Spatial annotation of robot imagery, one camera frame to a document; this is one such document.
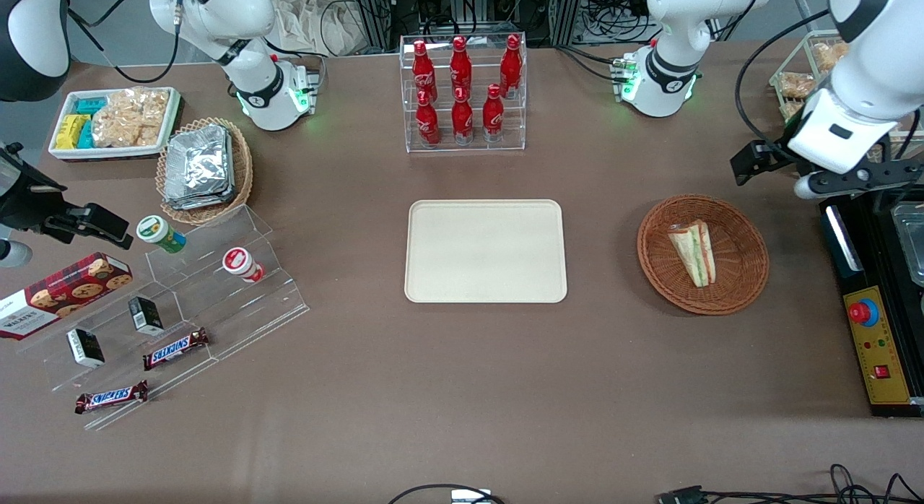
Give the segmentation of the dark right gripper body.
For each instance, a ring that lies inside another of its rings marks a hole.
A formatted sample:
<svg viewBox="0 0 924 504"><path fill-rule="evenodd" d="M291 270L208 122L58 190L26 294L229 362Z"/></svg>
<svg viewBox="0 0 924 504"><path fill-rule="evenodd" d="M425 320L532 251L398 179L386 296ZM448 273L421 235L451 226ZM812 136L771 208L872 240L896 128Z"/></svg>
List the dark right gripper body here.
<svg viewBox="0 0 924 504"><path fill-rule="evenodd" d="M67 214L67 187L23 161L20 143L2 145L1 222L11 230L43 233L43 219Z"/></svg>

